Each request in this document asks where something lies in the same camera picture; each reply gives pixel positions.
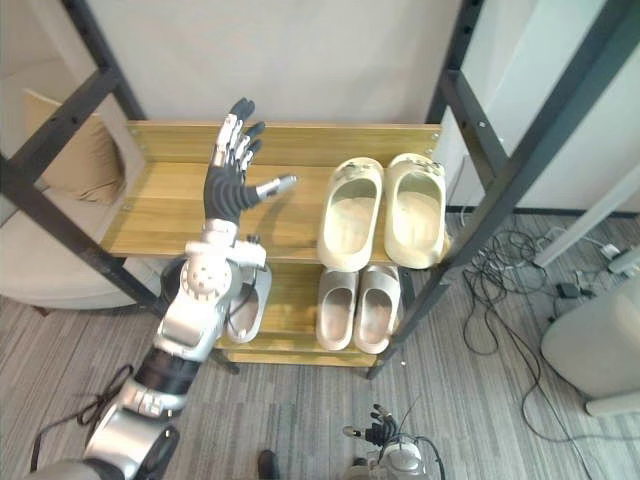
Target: beige cushion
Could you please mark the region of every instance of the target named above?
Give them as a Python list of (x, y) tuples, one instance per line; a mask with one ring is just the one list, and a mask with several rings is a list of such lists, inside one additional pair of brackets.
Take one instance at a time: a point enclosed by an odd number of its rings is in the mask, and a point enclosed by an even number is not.
[[(25, 121), (31, 135), (60, 103), (25, 90)], [(117, 148), (99, 116), (91, 115), (42, 174), (44, 182), (78, 200), (113, 203), (124, 186)]]

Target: white slipper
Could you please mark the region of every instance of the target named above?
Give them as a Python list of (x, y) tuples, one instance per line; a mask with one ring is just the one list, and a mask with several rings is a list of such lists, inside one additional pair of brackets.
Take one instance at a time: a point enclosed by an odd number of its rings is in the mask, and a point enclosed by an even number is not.
[(384, 249), (398, 265), (428, 268), (445, 248), (444, 169), (416, 153), (398, 155), (385, 176)]
[(357, 284), (357, 272), (325, 270), (320, 276), (316, 337), (327, 350), (342, 350), (351, 341)]
[(326, 267), (357, 272), (369, 262), (383, 173), (378, 162), (359, 157), (331, 176), (318, 236), (318, 258)]
[(362, 272), (354, 341), (366, 353), (377, 354), (389, 346), (400, 301), (395, 267), (371, 265)]
[[(255, 285), (252, 285), (254, 272)], [(240, 293), (231, 300), (227, 322), (227, 336), (236, 343), (247, 343), (256, 337), (271, 291), (271, 269), (268, 265), (265, 270), (247, 269), (243, 274), (246, 277)]]

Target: robotic arm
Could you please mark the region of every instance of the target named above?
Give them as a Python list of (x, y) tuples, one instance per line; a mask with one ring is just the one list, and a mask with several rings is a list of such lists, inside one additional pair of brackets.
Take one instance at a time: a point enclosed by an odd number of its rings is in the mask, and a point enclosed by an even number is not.
[(261, 146), (260, 122), (242, 132), (255, 105), (237, 102), (220, 128), (204, 186), (206, 221), (200, 241), (188, 242), (180, 288), (133, 377), (123, 384), (87, 443), (82, 461), (59, 462), (26, 480), (160, 479), (179, 440), (171, 425), (187, 403), (200, 365), (220, 337), (243, 268), (264, 268), (265, 249), (236, 240), (242, 211), (296, 182), (286, 175), (245, 186)]

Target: gray carpet floor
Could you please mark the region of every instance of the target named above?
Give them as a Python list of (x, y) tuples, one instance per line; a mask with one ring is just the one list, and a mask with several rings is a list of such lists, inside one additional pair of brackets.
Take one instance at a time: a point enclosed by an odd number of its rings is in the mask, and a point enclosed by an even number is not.
[[(517, 225), (539, 236), (573, 220), (518, 216)], [(449, 215), (448, 225), (455, 234), (458, 216)], [(609, 219), (589, 236), (629, 247), (640, 243), (640, 223)], [(594, 272), (604, 265), (598, 248), (581, 241), (547, 271), (555, 283), (573, 280), (575, 270)], [(598, 293), (617, 281), (608, 274), (589, 273), (587, 278)], [(417, 284), (422, 281), (415, 278)], [(451, 281), (437, 307), (373, 381), (358, 369), (309, 366), (242, 365), (240, 375), (231, 376), (207, 363), (177, 421), (182, 441), (166, 478), (256, 478), (257, 453), (271, 448), (286, 478), (338, 479), (354, 456), (371, 450), (344, 437), (342, 427), (369, 423), (374, 402), (401, 417), (416, 398), (404, 430), (435, 442), (449, 479), (587, 478), (571, 445), (538, 439), (523, 424), (520, 398), (531, 377), (504, 331), (499, 331), (501, 347), (495, 355), (477, 356), (465, 347), (461, 328), (470, 299), (459, 272), (453, 272)], [(558, 307), (564, 311), (572, 305), (564, 301)], [(86, 403), (118, 366), (141, 361), (157, 320), (136, 307), (54, 311), (46, 318), (4, 298), (0, 308), (4, 480), (27, 472), (31, 445), (43, 424)], [(545, 293), (510, 294), (499, 311), (537, 349), (553, 308)], [(489, 348), (490, 338), (482, 322), (476, 322), (481, 318), (473, 320), (474, 345)], [(572, 434), (640, 435), (639, 416), (589, 417), (581, 396), (547, 366), (543, 385)], [(540, 431), (562, 436), (539, 394), (530, 398), (527, 410)], [(84, 436), (73, 423), (49, 433), (41, 465), (80, 455)], [(640, 442), (581, 440), (578, 448), (594, 479), (640, 478)], [(433, 478), (438, 478), (436, 472), (434, 468)]]

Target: wooden shelf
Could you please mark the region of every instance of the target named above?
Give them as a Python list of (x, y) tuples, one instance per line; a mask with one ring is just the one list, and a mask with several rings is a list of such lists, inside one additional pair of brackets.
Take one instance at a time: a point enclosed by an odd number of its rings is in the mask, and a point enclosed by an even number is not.
[[(200, 237), (204, 163), (150, 162), (102, 240), (119, 256), (174, 257)], [(324, 197), (333, 167), (254, 165), (249, 183), (293, 173), (298, 184), (243, 213), (240, 236), (258, 233), (271, 263), (313, 263)], [(384, 251), (385, 205), (380, 207), (371, 263), (391, 265)]]
[[(118, 256), (174, 257), (198, 240), (204, 220), (202, 190), (213, 123), (130, 122), (129, 129), (147, 165), (102, 246)], [(234, 362), (370, 367), (376, 355), (353, 345), (325, 351), (316, 341), (317, 286), (324, 268), (316, 258), (316, 239), (324, 199), (335, 167), (367, 156), (383, 166), (404, 152), (435, 149), (438, 125), (276, 124), (262, 135), (264, 148), (249, 169), (249, 184), (292, 173), (296, 187), (245, 212), (239, 237), (257, 233), (267, 250), (273, 282), (258, 336), (246, 344), (226, 337), (216, 346)], [(385, 205), (373, 242), (371, 263), (391, 264), (384, 252)]]
[[(219, 123), (131, 121), (148, 162), (209, 163)], [(383, 166), (400, 153), (434, 150), (440, 125), (268, 123), (255, 165), (333, 167), (353, 157)]]
[[(281, 333), (260, 333), (248, 343), (235, 343), (222, 337), (216, 347), (234, 352), (295, 352), (295, 353), (332, 353), (325, 350), (314, 335), (287, 335)], [(360, 355), (363, 352), (350, 344), (344, 350), (335, 352), (339, 355)]]
[(343, 353), (289, 353), (289, 352), (230, 352), (229, 360), (239, 363), (277, 363), (287, 365), (317, 365), (326, 367), (371, 367), (375, 355), (366, 353), (345, 355)]

